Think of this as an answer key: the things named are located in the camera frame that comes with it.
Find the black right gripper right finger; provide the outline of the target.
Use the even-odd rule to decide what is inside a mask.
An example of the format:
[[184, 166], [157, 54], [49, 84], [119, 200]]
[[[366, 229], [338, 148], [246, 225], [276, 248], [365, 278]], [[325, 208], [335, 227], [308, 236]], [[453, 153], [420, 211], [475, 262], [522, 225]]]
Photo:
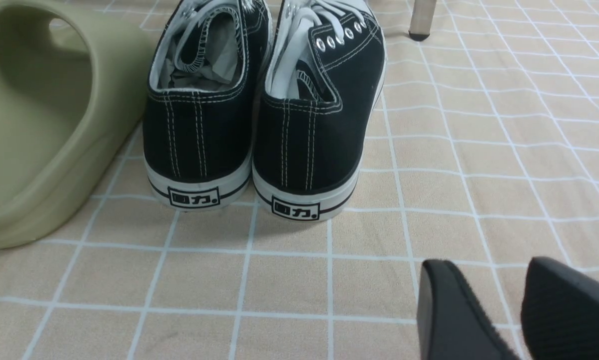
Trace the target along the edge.
[[521, 328], [534, 360], [599, 360], [599, 281], [553, 258], [533, 257]]

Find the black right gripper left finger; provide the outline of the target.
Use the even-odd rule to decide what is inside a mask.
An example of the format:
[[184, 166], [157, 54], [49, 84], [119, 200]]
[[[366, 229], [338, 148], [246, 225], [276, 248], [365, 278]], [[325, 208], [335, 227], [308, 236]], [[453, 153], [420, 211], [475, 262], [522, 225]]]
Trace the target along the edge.
[[450, 260], [421, 264], [417, 330], [423, 360], [517, 360]]

